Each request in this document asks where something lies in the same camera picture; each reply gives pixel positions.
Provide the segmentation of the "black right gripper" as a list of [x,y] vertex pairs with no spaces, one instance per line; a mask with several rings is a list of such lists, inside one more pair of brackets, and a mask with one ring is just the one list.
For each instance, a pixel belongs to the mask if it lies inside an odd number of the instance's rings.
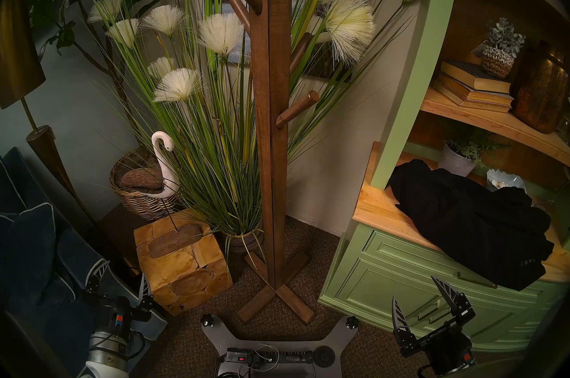
[[462,333],[462,326],[475,317],[464,293],[437,276],[431,277],[441,296],[449,306],[453,320],[417,340],[406,321],[405,315],[392,297],[393,334],[402,356],[412,356],[418,349],[426,352],[429,364],[418,368],[417,375],[431,368],[435,375],[449,375],[459,370],[473,367],[476,359],[472,354],[472,343]]

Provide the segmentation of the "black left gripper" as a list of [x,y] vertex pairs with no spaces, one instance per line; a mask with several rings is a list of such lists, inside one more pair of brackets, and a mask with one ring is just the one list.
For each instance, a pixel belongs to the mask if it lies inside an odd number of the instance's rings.
[[87,293],[84,298],[97,310],[94,333],[106,332],[118,337],[129,337],[133,321],[147,322],[151,318],[154,303],[152,289],[146,275],[142,275],[137,307],[132,307],[129,300],[121,295],[108,298],[96,294],[109,265],[110,261],[99,260],[92,266],[87,275]]

